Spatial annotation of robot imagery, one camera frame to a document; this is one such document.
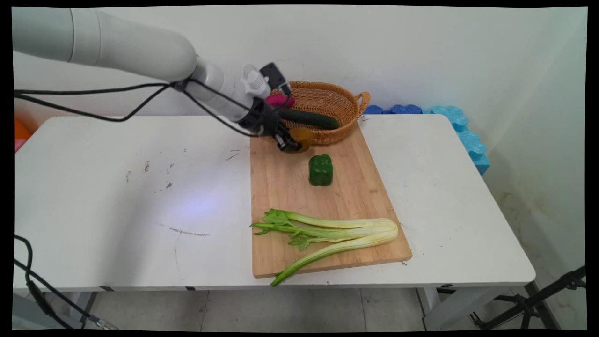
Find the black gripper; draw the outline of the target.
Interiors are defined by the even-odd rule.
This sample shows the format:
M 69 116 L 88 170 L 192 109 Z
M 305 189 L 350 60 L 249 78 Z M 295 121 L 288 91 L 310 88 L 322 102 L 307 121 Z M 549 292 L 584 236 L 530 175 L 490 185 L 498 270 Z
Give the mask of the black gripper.
M 237 124 L 257 136 L 275 135 L 278 149 L 282 152 L 295 153 L 302 149 L 302 144 L 293 138 L 278 111 L 262 98 L 253 98 L 250 110 Z

